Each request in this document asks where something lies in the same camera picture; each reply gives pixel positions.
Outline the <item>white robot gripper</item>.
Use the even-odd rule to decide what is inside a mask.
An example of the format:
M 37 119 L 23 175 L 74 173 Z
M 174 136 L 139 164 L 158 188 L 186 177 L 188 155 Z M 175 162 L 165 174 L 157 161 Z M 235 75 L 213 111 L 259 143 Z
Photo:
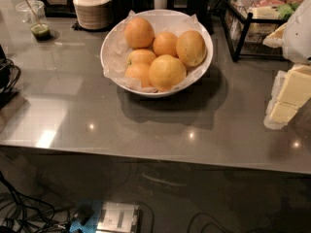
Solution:
M 276 49 L 295 64 L 289 71 L 279 71 L 274 79 L 271 100 L 263 124 L 273 130 L 282 129 L 311 99 L 311 0 L 304 0 L 284 23 L 262 42 Z

